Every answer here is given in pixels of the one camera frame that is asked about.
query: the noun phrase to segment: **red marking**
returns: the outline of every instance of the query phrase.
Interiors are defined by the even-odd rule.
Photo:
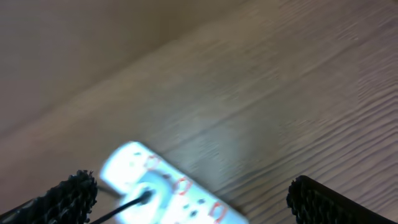
[[[154,161],[154,164],[150,167],[148,165],[149,161]],[[157,167],[157,165],[159,165],[159,163],[160,163],[160,158],[155,155],[151,155],[148,157],[146,163],[144,164],[144,167],[148,170],[154,170]]]
[[[218,217],[218,218],[216,219],[216,221],[214,222],[215,224],[219,224],[219,223],[222,221],[222,219],[225,217],[226,212],[228,211],[228,208],[227,208],[225,205],[222,205],[221,203],[216,202],[216,203],[213,205],[213,208],[211,208],[211,210],[210,210],[210,212],[209,212],[209,216],[210,216],[210,217],[213,217],[214,211],[215,211],[215,209],[218,208],[218,207],[223,207],[223,211],[221,212],[220,217]]]
[[[176,183],[174,183],[174,185],[173,185],[174,192],[176,192],[178,190],[180,183],[183,181],[187,181],[188,183],[187,183],[187,186],[185,186],[184,191],[180,192],[179,195],[185,195],[192,186],[192,181],[189,181],[187,178],[182,177],[178,181],[176,181]]]

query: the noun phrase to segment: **brown wall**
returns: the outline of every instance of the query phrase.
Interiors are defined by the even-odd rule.
[[[0,1],[0,135],[244,1]]]

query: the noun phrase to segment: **cable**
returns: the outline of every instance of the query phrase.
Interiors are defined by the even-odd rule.
[[[138,203],[141,203],[143,205],[145,205],[146,203],[148,203],[148,201],[150,200],[150,198],[152,197],[152,192],[151,191],[146,191],[144,192],[139,198],[132,200],[131,202],[120,206],[119,208],[113,210],[112,212],[109,212],[108,214],[102,216],[101,218],[91,222],[90,224],[100,224],[105,222],[106,220],[109,220],[110,218],[112,218],[112,216],[114,216],[115,214],[125,210],[126,208],[136,205]]]

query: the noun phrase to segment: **white power strip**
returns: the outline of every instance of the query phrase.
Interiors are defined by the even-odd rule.
[[[249,223],[139,142],[129,142],[117,149],[106,161],[100,177],[125,195],[120,205],[138,198],[145,190],[154,193],[149,203],[121,212],[121,223]]]

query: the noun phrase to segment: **brown wooden floor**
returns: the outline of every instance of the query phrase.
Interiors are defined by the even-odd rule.
[[[3,134],[0,212],[135,139],[251,223],[294,223],[301,174],[397,222],[396,15],[389,0],[249,1]],[[100,194],[93,218],[113,203]]]

